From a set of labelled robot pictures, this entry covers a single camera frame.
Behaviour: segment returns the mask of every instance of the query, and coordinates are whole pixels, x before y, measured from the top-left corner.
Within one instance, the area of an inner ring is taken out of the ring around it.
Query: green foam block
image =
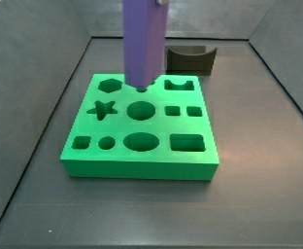
[[[212,180],[220,165],[196,76],[163,75],[147,91],[93,76],[62,161],[74,177]]]

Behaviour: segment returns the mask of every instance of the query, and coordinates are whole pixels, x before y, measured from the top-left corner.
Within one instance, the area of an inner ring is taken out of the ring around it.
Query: square hole
[[[74,143],[74,149],[85,150],[91,144],[91,136],[78,136]]]
[[[200,134],[172,134],[171,146],[173,151],[205,152],[204,136]]]
[[[189,117],[203,117],[203,110],[197,106],[188,106],[187,108]]]
[[[167,106],[167,116],[180,116],[180,107]]]

